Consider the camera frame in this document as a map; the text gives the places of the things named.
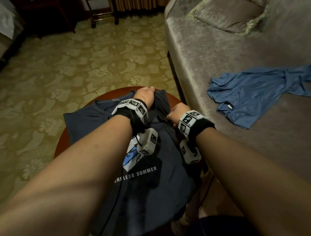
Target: person's left hand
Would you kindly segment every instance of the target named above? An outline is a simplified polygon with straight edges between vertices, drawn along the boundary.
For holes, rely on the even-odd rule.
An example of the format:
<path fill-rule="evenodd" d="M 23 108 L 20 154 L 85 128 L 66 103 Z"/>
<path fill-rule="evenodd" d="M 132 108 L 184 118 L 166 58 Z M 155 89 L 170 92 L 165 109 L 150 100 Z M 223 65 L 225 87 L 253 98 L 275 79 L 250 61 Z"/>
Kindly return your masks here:
<path fill-rule="evenodd" d="M 135 93 L 134 99 L 137 98 L 143 100 L 147 105 L 147 109 L 149 110 L 155 99 L 154 93 L 155 88 L 153 86 L 151 86 L 150 88 L 149 87 L 140 88 Z"/>

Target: forearm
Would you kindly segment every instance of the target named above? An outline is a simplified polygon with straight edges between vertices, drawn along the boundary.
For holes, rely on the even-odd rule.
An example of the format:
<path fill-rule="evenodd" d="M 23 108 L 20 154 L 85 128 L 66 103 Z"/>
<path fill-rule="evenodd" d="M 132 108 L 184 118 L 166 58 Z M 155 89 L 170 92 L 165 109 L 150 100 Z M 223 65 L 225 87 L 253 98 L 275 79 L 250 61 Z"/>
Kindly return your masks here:
<path fill-rule="evenodd" d="M 310 233 L 310 185 L 214 128 L 205 129 L 196 142 L 220 183 L 261 233 Z"/>
<path fill-rule="evenodd" d="M 109 185 L 120 174 L 131 137 L 130 119 L 114 116 L 21 189 L 4 209 L 0 224 L 6 222 L 10 235 L 12 230 L 16 235 L 22 231 L 23 235 L 48 235 L 44 229 L 53 223 L 57 232 L 50 231 L 51 235 L 84 234 Z M 28 224 L 29 220 L 37 224 Z"/>

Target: hand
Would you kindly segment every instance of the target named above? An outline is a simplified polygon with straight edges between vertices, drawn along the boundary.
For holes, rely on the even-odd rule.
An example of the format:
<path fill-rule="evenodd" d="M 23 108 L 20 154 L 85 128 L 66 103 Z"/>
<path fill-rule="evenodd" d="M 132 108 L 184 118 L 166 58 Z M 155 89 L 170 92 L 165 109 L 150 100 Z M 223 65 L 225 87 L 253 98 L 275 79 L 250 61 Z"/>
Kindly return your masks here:
<path fill-rule="evenodd" d="M 166 119 L 171 120 L 173 122 L 173 128 L 178 125 L 179 119 L 185 114 L 187 111 L 191 111 L 190 107 L 183 103 L 178 103 L 173 107 L 171 112 L 167 115 Z"/>
<path fill-rule="evenodd" d="M 147 109 L 149 110 L 155 99 L 154 93 L 155 88 L 153 86 L 151 86 L 150 88 L 149 87 L 140 88 L 135 93 L 134 99 L 137 98 L 143 100 L 147 105 Z"/>

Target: wristband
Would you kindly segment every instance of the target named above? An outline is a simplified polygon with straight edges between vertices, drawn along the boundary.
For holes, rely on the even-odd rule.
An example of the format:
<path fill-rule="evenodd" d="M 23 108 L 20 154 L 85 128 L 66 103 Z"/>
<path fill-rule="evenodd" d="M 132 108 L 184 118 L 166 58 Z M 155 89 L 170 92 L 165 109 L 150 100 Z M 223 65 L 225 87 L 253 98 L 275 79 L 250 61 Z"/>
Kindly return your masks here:
<path fill-rule="evenodd" d="M 206 128 L 215 128 L 215 124 L 197 111 L 188 111 L 179 119 L 178 129 L 191 144 L 196 144 L 195 138 Z"/>
<path fill-rule="evenodd" d="M 127 99 L 120 102 L 112 115 L 123 115 L 131 120 L 133 136 L 145 131 L 148 120 L 147 105 L 140 99 Z"/>

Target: sofa armrest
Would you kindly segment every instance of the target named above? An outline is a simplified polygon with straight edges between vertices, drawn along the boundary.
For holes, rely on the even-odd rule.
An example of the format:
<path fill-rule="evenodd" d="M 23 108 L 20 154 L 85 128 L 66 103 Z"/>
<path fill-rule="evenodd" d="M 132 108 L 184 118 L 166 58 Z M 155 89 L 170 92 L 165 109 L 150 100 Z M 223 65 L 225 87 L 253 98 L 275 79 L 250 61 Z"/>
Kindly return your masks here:
<path fill-rule="evenodd" d="M 164 18 L 187 15 L 202 0 L 170 0 L 164 11 Z"/>

